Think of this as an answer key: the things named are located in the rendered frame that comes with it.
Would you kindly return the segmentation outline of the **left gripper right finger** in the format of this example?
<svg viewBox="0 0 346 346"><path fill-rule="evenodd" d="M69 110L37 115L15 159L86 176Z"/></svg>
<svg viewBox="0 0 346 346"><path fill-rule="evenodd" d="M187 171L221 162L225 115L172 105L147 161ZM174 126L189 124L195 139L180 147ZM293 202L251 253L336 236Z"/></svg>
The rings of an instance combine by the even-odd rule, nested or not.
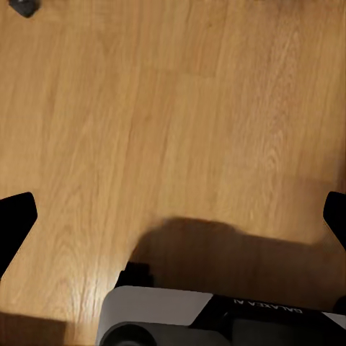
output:
<svg viewBox="0 0 346 346"><path fill-rule="evenodd" d="M346 195L329 192L324 205L323 217L346 250Z"/></svg>

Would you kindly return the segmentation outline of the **swivel chair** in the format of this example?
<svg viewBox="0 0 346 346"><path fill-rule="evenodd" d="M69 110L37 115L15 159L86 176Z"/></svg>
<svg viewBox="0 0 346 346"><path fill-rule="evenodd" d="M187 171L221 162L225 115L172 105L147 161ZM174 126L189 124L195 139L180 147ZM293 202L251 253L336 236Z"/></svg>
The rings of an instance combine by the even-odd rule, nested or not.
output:
<svg viewBox="0 0 346 346"><path fill-rule="evenodd" d="M20 16L26 18L29 17L29 13L35 8L35 0L9 0L9 4Z"/></svg>

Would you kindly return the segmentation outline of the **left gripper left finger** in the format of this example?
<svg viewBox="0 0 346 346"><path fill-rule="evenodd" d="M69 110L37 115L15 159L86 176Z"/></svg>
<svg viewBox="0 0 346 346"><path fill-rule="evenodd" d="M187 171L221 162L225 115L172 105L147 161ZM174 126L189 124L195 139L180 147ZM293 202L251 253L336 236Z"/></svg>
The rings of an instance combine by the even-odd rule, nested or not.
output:
<svg viewBox="0 0 346 346"><path fill-rule="evenodd" d="M0 279L37 220L31 192L0 200Z"/></svg>

